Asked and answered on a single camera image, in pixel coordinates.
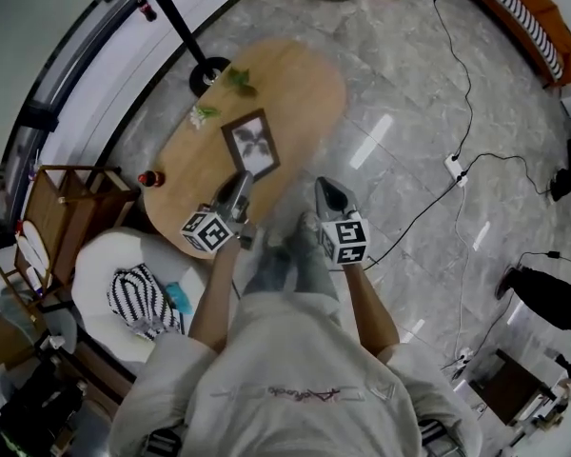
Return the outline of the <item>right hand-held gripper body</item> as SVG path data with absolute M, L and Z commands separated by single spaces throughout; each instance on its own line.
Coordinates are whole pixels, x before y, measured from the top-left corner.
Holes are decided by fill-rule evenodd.
M 369 224 L 358 211 L 320 223 L 319 242 L 334 266 L 360 264 L 369 249 Z

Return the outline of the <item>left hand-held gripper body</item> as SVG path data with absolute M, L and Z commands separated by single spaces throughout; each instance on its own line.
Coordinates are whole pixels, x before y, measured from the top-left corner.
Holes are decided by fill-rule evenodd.
M 187 255 L 208 259 L 230 239 L 251 250 L 257 228 L 248 216 L 249 201 L 245 197 L 201 204 L 179 230 L 179 249 Z

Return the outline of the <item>dark framed picture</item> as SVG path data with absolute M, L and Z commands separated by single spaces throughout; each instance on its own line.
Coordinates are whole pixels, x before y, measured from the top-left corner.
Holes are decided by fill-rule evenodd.
M 281 165 L 263 109 L 222 125 L 221 131 L 235 168 L 250 172 L 255 182 Z

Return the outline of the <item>person's left forearm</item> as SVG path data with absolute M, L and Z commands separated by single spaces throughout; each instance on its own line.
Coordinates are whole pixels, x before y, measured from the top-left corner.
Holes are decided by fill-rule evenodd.
M 188 336 L 220 353 L 226 346 L 229 296 L 241 244 L 231 237 L 216 253 L 207 286 L 193 316 Z

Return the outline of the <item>person's right forearm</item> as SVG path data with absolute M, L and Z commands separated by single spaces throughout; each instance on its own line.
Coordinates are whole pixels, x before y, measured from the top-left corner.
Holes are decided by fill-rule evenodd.
M 378 357 L 400 343 L 396 325 L 361 265 L 344 266 L 361 345 Z

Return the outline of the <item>light wooden coffee table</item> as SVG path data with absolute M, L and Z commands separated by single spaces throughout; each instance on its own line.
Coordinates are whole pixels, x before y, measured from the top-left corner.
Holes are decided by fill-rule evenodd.
M 226 85 L 230 67 L 249 70 L 256 97 L 241 97 Z M 285 38 L 261 40 L 242 50 L 197 101 L 221 115 L 199 130 L 185 118 L 158 153 L 152 169 L 166 181 L 144 192 L 152 225 L 179 249 L 181 226 L 236 170 L 221 126 L 256 109 L 265 111 L 281 162 L 252 189 L 248 218 L 263 221 L 334 130 L 345 104 L 343 76 L 318 51 Z

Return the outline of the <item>person's right shoe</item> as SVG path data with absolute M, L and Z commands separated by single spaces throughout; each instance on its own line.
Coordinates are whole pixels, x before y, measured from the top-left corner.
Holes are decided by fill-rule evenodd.
M 316 236 L 319 229 L 319 219 L 315 211 L 306 210 L 299 216 L 296 227 L 298 233 Z

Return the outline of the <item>person's shoe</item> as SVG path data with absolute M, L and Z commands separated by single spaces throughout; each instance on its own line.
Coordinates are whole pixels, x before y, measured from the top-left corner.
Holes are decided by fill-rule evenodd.
M 315 211 L 306 210 L 299 216 L 296 227 L 298 233 L 316 236 L 319 229 L 319 219 Z
M 265 250 L 290 253 L 290 237 L 277 229 L 268 229 L 263 238 Z

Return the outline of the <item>person's left shoe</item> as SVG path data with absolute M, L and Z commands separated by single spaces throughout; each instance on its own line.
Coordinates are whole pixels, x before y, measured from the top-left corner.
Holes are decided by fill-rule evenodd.
M 268 229 L 263 238 L 265 250 L 290 253 L 290 237 L 277 229 Z

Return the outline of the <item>teal plush item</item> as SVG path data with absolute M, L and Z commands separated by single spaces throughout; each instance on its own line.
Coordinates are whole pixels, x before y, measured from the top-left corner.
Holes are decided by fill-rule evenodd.
M 192 304 L 189 302 L 187 294 L 182 290 L 178 283 L 169 283 L 165 285 L 166 294 L 174 306 L 182 314 L 192 314 L 194 312 Z

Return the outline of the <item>person's left leg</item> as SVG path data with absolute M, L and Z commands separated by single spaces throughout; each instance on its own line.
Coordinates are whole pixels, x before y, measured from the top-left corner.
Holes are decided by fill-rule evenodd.
M 291 263 L 292 258 L 285 245 L 265 245 L 256 271 L 247 283 L 243 295 L 283 291 Z

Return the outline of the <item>white flower sprig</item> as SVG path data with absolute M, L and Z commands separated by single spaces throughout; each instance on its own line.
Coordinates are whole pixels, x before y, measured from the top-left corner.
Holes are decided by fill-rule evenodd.
M 197 129 L 201 129 L 207 120 L 219 117 L 221 112 L 214 107 L 195 105 L 192 107 L 188 118 L 189 122 Z

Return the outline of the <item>black white striped cloth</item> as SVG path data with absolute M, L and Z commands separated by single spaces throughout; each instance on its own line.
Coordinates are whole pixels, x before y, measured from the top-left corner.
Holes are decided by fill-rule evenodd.
M 164 332 L 183 332 L 180 313 L 145 264 L 116 270 L 107 299 L 111 311 L 146 340 Z

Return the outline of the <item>green leaf sprig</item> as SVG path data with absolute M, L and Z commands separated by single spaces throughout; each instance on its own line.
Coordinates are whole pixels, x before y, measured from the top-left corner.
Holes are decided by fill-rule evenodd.
M 249 83 L 249 78 L 249 70 L 230 67 L 226 73 L 226 85 L 241 97 L 254 98 L 258 91 Z

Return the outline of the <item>brown wooden shelf rack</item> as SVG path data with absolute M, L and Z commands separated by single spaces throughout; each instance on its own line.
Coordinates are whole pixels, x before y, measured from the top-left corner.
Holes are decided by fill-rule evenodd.
M 32 292 L 29 307 L 69 284 L 82 246 L 106 229 L 120 226 L 140 191 L 130 187 L 118 168 L 42 166 L 32 181 L 18 231 L 31 221 L 49 254 L 49 270 L 38 272 L 25 259 L 16 239 L 14 268 L 0 269 L 15 294 Z

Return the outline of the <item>person's white shirt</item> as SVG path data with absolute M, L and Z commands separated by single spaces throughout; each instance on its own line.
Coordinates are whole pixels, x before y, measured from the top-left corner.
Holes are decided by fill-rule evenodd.
M 111 457 L 137 457 L 160 428 L 180 457 L 422 457 L 423 420 L 479 457 L 475 414 L 432 356 L 410 344 L 372 355 L 338 310 L 318 293 L 258 292 L 221 352 L 160 335 L 114 418 Z

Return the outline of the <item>white slipper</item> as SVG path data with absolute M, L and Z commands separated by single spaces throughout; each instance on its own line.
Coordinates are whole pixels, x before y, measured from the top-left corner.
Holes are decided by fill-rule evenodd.
M 31 221 L 25 221 L 23 231 L 45 271 L 49 270 L 49 254 L 39 230 Z
M 19 232 L 16 235 L 17 244 L 20 251 L 23 253 L 26 261 L 35 268 L 38 272 L 44 270 L 44 265 L 37 254 L 36 250 L 33 248 L 32 244 L 30 243 L 28 237 L 24 234 L 24 230 L 20 228 Z

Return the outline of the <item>black coat rack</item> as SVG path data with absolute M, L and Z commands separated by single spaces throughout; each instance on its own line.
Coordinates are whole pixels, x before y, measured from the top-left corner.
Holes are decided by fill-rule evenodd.
M 193 94 L 201 97 L 229 66 L 230 61 L 220 56 L 206 57 L 173 1 L 155 1 L 196 61 L 196 66 L 190 73 L 188 83 Z

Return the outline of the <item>grey chair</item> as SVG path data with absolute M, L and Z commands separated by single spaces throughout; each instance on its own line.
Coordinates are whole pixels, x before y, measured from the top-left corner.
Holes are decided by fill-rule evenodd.
M 32 292 L 24 289 L 15 294 L 4 288 L 0 293 L 0 313 L 7 322 L 18 328 L 33 346 L 45 339 L 59 342 L 62 350 L 72 354 L 77 345 L 78 325 L 72 314 L 71 301 L 60 302 L 49 298 L 36 307 L 29 307 Z

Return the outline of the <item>dark wooden stool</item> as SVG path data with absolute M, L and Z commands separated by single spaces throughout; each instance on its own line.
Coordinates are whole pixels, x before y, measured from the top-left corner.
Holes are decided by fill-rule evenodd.
M 498 348 L 495 355 L 502 361 L 498 370 L 488 379 L 472 379 L 469 385 L 503 424 L 516 425 L 538 397 L 549 402 L 557 400 L 546 383 L 509 354 Z

